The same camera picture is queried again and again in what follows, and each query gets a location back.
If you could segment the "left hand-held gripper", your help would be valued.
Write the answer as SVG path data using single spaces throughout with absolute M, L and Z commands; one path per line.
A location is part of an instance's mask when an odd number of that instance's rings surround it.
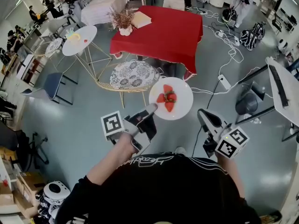
M 132 146 L 137 150 L 136 155 L 142 154 L 157 133 L 153 119 L 157 108 L 157 104 L 152 103 L 133 116 L 121 118 L 120 112 L 116 111 L 101 117 L 106 140 L 116 144 L 121 134 L 127 133 L 131 136 Z

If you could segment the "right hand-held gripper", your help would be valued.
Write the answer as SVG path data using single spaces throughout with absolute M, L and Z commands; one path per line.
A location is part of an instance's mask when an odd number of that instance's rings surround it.
M 211 157 L 215 153 L 234 158 L 249 142 L 249 136 L 239 127 L 232 127 L 221 115 L 208 109 L 198 109 L 197 116 L 208 138 L 203 148 Z

